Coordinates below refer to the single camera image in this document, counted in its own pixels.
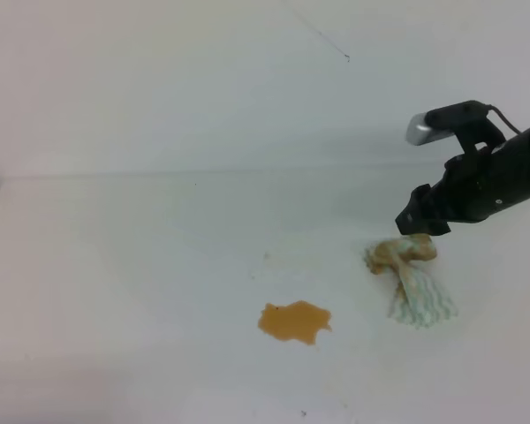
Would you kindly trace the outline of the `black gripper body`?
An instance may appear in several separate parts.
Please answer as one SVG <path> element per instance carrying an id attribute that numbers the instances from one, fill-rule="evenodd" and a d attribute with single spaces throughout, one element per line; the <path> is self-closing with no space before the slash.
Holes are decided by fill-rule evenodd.
<path id="1" fill-rule="evenodd" d="M 447 234 L 451 223 L 480 223 L 512 206 L 511 143 L 478 151 L 471 163 L 464 155 L 444 165 L 434 185 L 413 189 L 396 224 L 402 234 Z"/>

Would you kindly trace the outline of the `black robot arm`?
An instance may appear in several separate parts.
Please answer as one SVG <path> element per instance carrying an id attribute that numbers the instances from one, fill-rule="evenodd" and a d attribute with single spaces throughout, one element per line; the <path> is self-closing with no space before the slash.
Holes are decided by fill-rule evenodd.
<path id="1" fill-rule="evenodd" d="M 463 149 L 434 185 L 416 187 L 396 224 L 401 234 L 441 236 L 451 223 L 480 223 L 530 199 L 530 128 L 507 140 L 487 118 L 426 116 L 432 134 L 453 135 Z"/>

